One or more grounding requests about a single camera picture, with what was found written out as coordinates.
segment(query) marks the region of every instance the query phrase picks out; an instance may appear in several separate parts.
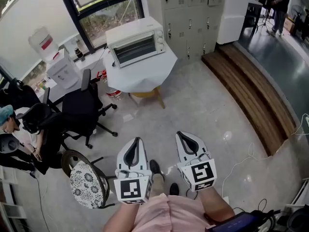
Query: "wooden platform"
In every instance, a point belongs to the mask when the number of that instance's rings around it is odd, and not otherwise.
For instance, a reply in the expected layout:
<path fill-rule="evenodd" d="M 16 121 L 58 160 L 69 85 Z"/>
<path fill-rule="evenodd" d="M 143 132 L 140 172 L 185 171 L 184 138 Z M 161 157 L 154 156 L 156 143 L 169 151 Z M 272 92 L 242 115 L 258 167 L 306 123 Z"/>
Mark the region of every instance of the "wooden platform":
<path fill-rule="evenodd" d="M 273 86 L 232 44 L 202 56 L 241 107 L 267 154 L 274 155 L 295 131 L 295 123 Z"/>

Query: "white toaster oven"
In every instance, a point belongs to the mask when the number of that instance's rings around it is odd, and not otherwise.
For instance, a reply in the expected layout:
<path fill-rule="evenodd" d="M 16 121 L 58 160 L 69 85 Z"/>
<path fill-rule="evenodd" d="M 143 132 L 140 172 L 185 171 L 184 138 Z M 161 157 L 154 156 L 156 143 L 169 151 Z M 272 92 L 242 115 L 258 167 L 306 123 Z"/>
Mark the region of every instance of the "white toaster oven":
<path fill-rule="evenodd" d="M 165 52 L 163 27 L 152 17 L 106 31 L 106 41 L 120 68 Z"/>

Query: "hand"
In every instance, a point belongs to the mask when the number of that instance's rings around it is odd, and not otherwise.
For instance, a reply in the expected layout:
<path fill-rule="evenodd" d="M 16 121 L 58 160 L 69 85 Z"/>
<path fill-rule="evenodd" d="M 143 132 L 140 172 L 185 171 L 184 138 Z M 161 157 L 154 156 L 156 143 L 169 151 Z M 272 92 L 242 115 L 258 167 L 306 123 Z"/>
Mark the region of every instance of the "hand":
<path fill-rule="evenodd" d="M 41 156 L 41 149 L 36 149 L 33 152 L 34 157 L 38 160 L 38 161 L 42 161 L 42 156 Z"/>

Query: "screen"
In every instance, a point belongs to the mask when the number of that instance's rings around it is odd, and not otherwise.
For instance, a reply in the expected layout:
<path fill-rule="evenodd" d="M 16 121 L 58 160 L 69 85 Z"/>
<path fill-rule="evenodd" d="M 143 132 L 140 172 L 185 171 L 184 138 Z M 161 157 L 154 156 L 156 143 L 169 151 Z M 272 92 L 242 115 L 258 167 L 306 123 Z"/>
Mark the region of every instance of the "screen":
<path fill-rule="evenodd" d="M 240 216 L 237 216 L 224 224 L 213 227 L 209 229 L 210 232 L 237 232 L 251 223 L 255 222 L 257 217 L 253 216 L 250 213 L 241 213 Z"/>

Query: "oven window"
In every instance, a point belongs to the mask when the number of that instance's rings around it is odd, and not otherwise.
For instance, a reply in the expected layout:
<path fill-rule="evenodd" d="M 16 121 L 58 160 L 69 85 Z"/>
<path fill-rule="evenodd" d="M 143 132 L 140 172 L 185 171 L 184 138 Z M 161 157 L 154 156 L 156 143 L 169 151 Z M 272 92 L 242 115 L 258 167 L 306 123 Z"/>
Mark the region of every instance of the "oven window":
<path fill-rule="evenodd" d="M 155 39 L 154 36 L 151 35 L 133 43 L 115 48 L 114 51 L 119 63 L 125 63 L 148 53 L 155 52 Z"/>

